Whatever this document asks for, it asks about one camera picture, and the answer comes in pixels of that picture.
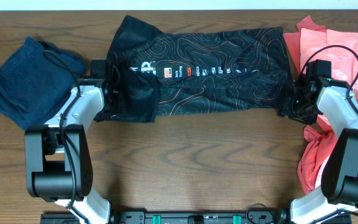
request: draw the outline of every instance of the pink towel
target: pink towel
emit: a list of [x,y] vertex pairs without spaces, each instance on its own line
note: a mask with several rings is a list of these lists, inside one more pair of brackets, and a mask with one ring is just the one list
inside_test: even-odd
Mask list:
[[[358,33],[337,32],[327,30],[316,32],[301,29],[300,39],[300,65],[303,66],[307,59],[317,50],[328,45],[344,45],[353,49],[358,54]],[[338,80],[353,81],[358,65],[354,56],[345,49],[332,48],[320,52],[311,61],[316,59],[329,60],[332,62],[332,76]],[[354,86],[354,93],[358,102],[358,80]],[[303,191],[308,194],[320,185],[321,174],[326,161],[331,155],[337,138],[324,116],[319,116],[318,124],[324,130],[319,134],[312,127],[307,126],[304,130],[305,139],[309,142],[305,153],[298,166],[298,177]]]
[[301,29],[311,29],[311,30],[318,30],[320,32],[325,32],[326,27],[325,26],[319,26],[315,24],[310,16],[305,17],[296,24],[296,27],[298,28],[299,32],[295,33],[286,33],[284,34],[285,43],[287,44],[288,50],[290,51],[291,58],[293,60],[293,63],[295,64],[295,68],[298,71],[298,73],[301,72],[300,69],[300,57],[301,57],[301,51],[300,51],[300,39],[301,39]]

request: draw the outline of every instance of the folded navy cloth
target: folded navy cloth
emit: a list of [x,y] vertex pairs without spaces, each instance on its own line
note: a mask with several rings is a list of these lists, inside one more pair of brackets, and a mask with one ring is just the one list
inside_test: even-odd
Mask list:
[[42,125],[58,113],[74,83],[58,60],[44,57],[45,50],[59,56],[78,78],[86,71],[86,65],[73,53],[26,38],[0,68],[0,113],[22,129]]

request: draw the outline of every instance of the wood grain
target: wood grain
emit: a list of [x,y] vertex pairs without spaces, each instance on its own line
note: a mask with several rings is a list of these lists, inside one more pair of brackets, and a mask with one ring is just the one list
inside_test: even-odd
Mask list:
[[[84,58],[105,58],[126,14],[170,33],[276,26],[296,32],[295,24],[309,14],[329,29],[358,32],[358,11],[0,12],[0,66],[27,36]],[[94,187],[117,208],[286,205],[303,195],[296,175],[303,128],[274,110],[165,116],[150,124],[94,123],[87,133]],[[23,135],[0,114],[0,223],[38,223],[44,211],[64,211],[27,193]]]

